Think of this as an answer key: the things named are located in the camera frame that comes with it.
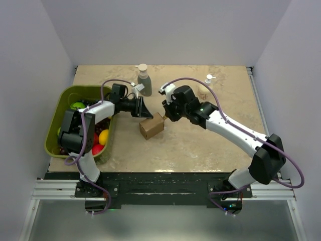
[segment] brown box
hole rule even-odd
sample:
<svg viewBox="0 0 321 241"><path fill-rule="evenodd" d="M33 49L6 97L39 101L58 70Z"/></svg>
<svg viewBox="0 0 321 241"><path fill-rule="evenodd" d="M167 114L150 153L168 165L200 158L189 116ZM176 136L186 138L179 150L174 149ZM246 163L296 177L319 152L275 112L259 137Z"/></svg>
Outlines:
<svg viewBox="0 0 321 241"><path fill-rule="evenodd" d="M158 112L153 116L153 119L144 119L139 123L140 133L146 140L164 130L165 121L163 117Z"/></svg>

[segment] plastic tub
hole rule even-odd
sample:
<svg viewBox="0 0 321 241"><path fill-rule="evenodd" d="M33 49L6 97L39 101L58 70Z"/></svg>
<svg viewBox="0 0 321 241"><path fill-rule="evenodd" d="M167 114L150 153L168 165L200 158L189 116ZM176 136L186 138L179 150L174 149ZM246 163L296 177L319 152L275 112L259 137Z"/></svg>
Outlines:
<svg viewBox="0 0 321 241"><path fill-rule="evenodd" d="M58 145L58 128L62 124L65 111L70 108L70 105L74 102L78 102L81 99L88 101L95 101L101 99L100 96L101 86L97 85L73 85L67 88L61 95L55 110L54 117L51 121L47 138L45 141L45 150L52 156L57 158L67 158L68 156L60 155L60 146ZM109 87L104 87L104 95L110 92ZM113 116L109 124L109 134L107 143L99 154L94 156L96 164L105 163L111 155L112 142L114 137L116 118Z"/></svg>

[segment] gray floor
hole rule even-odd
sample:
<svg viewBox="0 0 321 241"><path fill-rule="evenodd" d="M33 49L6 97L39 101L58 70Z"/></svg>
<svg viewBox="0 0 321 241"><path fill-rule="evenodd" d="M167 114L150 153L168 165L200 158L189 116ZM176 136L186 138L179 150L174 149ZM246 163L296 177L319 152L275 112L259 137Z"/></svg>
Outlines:
<svg viewBox="0 0 321 241"><path fill-rule="evenodd" d="M91 217L83 201L41 201L31 241L295 241L286 201L244 201L232 218L202 206L123 206Z"/></svg>

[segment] table top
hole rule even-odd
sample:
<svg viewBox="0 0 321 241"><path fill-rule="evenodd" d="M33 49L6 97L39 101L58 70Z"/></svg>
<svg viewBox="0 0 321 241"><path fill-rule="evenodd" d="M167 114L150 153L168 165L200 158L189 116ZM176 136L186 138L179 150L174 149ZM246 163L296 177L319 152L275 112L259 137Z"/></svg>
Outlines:
<svg viewBox="0 0 321 241"><path fill-rule="evenodd" d="M152 95L144 97L151 113L165 113L164 96L158 89L165 82L180 77L206 79L212 74L217 79L212 89L217 94L223 111L234 120L260 133L264 132L251 83L244 66L150 65ZM117 78L137 83L138 69L132 65L78 66L74 84L101 85ZM180 81L176 86L189 85L194 93L197 83ZM209 102L216 104L214 98ZM220 135L204 130L182 118L176 123L165 121L165 130L145 140L139 132L141 118L130 113L117 114L115 136L110 159L98 168L102 172L230 172L249 165L251 159L236 145ZM76 172L77 167L64 165L63 159L52 158L50 172Z"/></svg>

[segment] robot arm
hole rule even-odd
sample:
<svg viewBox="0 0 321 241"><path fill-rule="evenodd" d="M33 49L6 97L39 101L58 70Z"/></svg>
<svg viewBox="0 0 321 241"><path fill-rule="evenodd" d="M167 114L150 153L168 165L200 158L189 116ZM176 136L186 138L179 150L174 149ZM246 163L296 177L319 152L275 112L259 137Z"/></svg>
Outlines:
<svg viewBox="0 0 321 241"><path fill-rule="evenodd" d="M277 172L285 163L285 157L276 150L257 141L256 138L267 141L283 150L279 136L272 134L266 137L266 135L241 125L223 113L229 122L253 134L255 136L253 139L240 131L240 129L227 123L222 118L217 106L209 102L200 103L189 86L184 85L175 88L173 84L170 84L164 88L165 85L160 88L159 92L166 95L166 100L162 104L165 109L165 115L171 121L176 122L181 117L186 117L192 124L199 125L225 137L252 158L249 167L234 170L226 180L215 187L217 191L232 191L255 181L269 184L277 175Z"/></svg>
<svg viewBox="0 0 321 241"><path fill-rule="evenodd" d="M107 100L99 101L92 107L73 110L69 109L65 112L65 116L61 125L58 136L58 143L70 156L78 157L84 142L84 130L81 120L81 113L85 112L84 119L86 123L86 146L84 154L80 157L78 165L87 178L92 182L96 182L100 175L100 171L96 166L91 149L94 144L95 124L103 119L113 116L120 111L130 112L133 117L152 118L152 114L146 108L143 97L138 96L135 87L132 89L134 98L129 99L125 96L126 86L122 84L113 84L111 92L108 94ZM80 175L81 180L87 182L84 175Z"/></svg>

